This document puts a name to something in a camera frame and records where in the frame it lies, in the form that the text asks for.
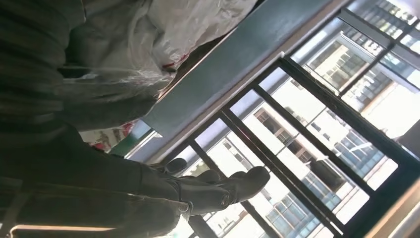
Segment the glass pane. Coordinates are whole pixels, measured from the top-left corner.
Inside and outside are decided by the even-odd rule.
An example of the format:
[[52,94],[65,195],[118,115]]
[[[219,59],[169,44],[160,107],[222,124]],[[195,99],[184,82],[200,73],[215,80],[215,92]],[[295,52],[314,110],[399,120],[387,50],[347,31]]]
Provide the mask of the glass pane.
[[[247,171],[253,166],[262,165],[258,157],[232,131],[226,130],[226,125],[220,120],[216,121],[197,138],[201,146],[204,146],[203,142],[205,141],[203,135],[206,133],[214,134],[213,129],[215,128],[221,128],[222,133],[218,135],[217,139],[212,140],[217,141],[217,143],[213,146],[209,145],[207,153],[227,176],[236,171]],[[270,181],[265,188],[250,199],[251,204],[261,216],[284,237],[305,238],[315,231],[319,232],[323,228],[319,220],[290,193],[273,173],[270,173],[270,175]],[[232,209],[234,210],[222,211],[227,214],[220,215],[221,218],[213,218],[221,212],[209,218],[209,225],[212,219],[218,221],[210,225],[218,234],[235,234],[232,237],[264,237],[262,229],[251,218],[248,220],[247,216],[249,215],[244,213],[243,208]],[[234,216],[234,218],[225,219],[226,216]],[[220,220],[226,221],[223,223],[224,225],[220,225]]]
[[[270,78],[262,81],[260,85],[264,85],[266,80]],[[325,109],[323,103],[290,77],[286,77],[286,80],[276,88],[264,88],[264,90],[303,125],[307,125]]]
[[292,58],[338,94],[382,50],[380,45],[355,28],[334,19]]
[[[264,117],[264,120],[255,120],[257,112],[270,112],[267,113]],[[261,134],[263,130],[262,127],[265,126],[265,121],[272,121],[271,124],[277,125],[277,131],[270,130],[270,135],[276,135],[275,137],[267,137],[269,134]],[[255,134],[258,134],[258,137],[267,144],[274,144],[271,140],[279,140],[279,135],[282,134],[291,134],[289,131],[294,130],[282,116],[280,116],[272,107],[267,103],[263,102],[261,105],[257,106],[247,117],[243,119],[244,124]],[[296,134],[293,139],[292,136],[289,136],[286,140],[281,140],[282,149],[276,154],[278,159],[293,172],[302,182],[305,184],[314,194],[318,197],[329,209],[337,215],[337,217],[343,222],[346,223],[349,219],[366,203],[369,196],[360,190],[354,183],[346,178],[343,173],[333,165],[333,163],[321,153],[317,148],[312,145],[305,137],[300,134]],[[276,192],[269,191],[269,194],[277,194],[279,186],[282,184],[280,181],[277,181],[275,186]],[[284,212],[285,216],[288,217],[287,207],[290,206],[290,202],[284,201],[285,204],[280,204],[276,208],[280,212]],[[301,214],[297,211],[291,211],[294,216],[288,217],[288,221],[292,224],[292,227],[303,219]]]
[[420,30],[416,28],[413,29],[401,40],[401,43],[410,48],[413,52],[420,54]]
[[[321,131],[312,125],[308,126],[309,131],[367,181],[373,189],[377,189],[382,184],[386,178],[382,181],[377,179],[376,181],[381,181],[379,184],[372,182],[377,176],[383,176],[384,172],[381,171],[390,170],[388,167],[383,167],[384,162],[389,159],[381,151],[330,110],[321,113],[314,123],[321,128]],[[392,168],[397,168],[394,161],[389,161]]]
[[190,166],[182,176],[198,176],[202,172],[209,170],[208,166],[202,159],[198,159],[192,166]]
[[343,96],[343,100],[356,111],[362,112],[380,101],[385,89],[389,89],[394,81],[375,66]]
[[417,20],[417,17],[386,0],[359,0],[349,9],[394,39]]
[[[255,98],[258,104],[247,104],[249,98]],[[238,108],[246,108],[248,115],[238,114]],[[247,93],[241,100],[232,107],[232,111],[239,118],[244,119],[244,124],[274,153],[278,154],[285,148],[285,144],[293,141],[298,135],[297,130],[285,119],[265,103],[254,91]]]
[[[419,71],[412,67],[402,73],[410,74],[410,80],[420,78]],[[378,64],[343,96],[343,100],[388,137],[397,139],[420,120],[417,110],[420,95],[416,91],[387,66]]]

